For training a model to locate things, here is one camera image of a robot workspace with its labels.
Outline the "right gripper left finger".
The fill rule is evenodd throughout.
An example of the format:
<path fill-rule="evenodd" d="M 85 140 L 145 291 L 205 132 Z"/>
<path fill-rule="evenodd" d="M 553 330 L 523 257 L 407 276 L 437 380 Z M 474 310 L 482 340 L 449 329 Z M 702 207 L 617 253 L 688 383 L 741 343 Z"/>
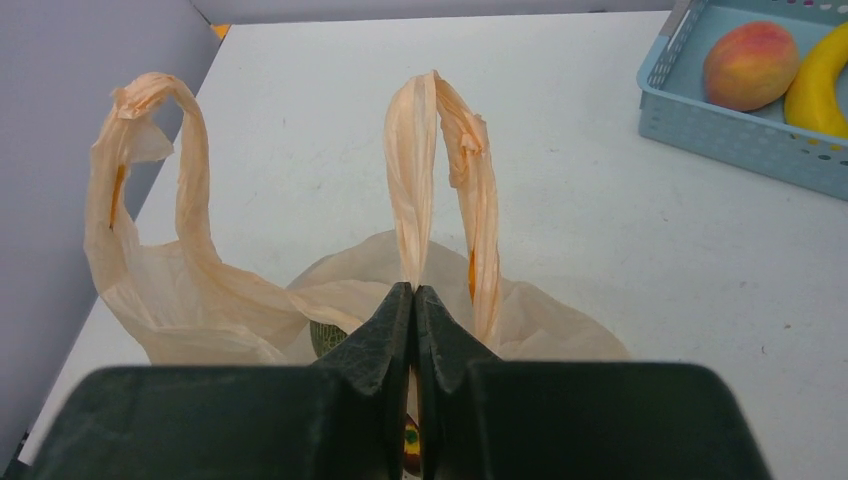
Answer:
<path fill-rule="evenodd" d="M 413 290 L 309 366 L 123 366 L 71 393 L 31 479 L 399 479 Z"/>

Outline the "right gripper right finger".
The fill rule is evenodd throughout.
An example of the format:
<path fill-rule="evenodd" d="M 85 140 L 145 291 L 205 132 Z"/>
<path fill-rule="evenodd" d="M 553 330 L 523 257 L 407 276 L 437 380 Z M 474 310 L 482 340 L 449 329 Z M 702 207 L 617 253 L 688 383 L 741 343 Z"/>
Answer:
<path fill-rule="evenodd" d="M 766 479 L 727 385 L 670 362 L 506 361 L 414 300 L 426 479 Z"/>

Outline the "orange plastic bag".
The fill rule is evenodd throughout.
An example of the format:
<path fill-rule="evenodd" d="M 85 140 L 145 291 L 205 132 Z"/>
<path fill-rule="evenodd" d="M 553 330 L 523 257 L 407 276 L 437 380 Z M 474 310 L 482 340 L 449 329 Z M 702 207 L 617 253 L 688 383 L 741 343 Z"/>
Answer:
<path fill-rule="evenodd" d="M 134 164 L 171 154 L 153 118 L 168 99 L 183 112 L 177 237 L 145 246 L 126 210 L 124 184 Z M 139 76 L 114 92 L 91 149 L 84 250 L 100 298 L 154 364 L 320 359 L 310 320 L 350 336 L 399 281 L 432 285 L 463 328 L 509 359 L 628 358 L 591 317 L 502 276 L 487 126 L 449 82 L 434 71 L 408 80 L 389 104 L 383 144 L 393 229 L 322 258 L 280 287 L 218 255 L 208 135 L 194 95 L 174 76 Z"/>

